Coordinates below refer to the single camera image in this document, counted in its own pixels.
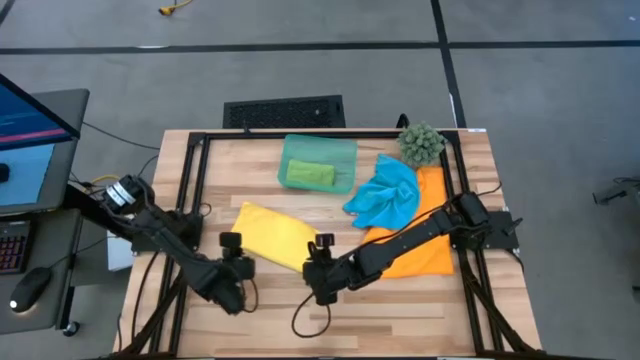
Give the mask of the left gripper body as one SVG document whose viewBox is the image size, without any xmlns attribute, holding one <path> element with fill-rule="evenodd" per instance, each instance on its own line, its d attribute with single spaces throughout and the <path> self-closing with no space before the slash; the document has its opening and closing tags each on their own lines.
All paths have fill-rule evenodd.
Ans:
<svg viewBox="0 0 640 360">
<path fill-rule="evenodd" d="M 246 256 L 242 248 L 225 248 L 224 262 L 237 273 L 242 281 L 254 279 L 255 260 Z"/>
</svg>

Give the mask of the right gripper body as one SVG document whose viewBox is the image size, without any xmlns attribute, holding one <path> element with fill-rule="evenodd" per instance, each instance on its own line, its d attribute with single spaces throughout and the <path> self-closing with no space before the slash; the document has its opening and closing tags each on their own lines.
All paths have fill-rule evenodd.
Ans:
<svg viewBox="0 0 640 360">
<path fill-rule="evenodd" d="M 349 286 L 349 256 L 333 258 L 329 247 L 318 248 L 314 261 L 303 264 L 303 279 L 312 290 L 317 305 L 337 302 L 337 293 Z"/>
</svg>

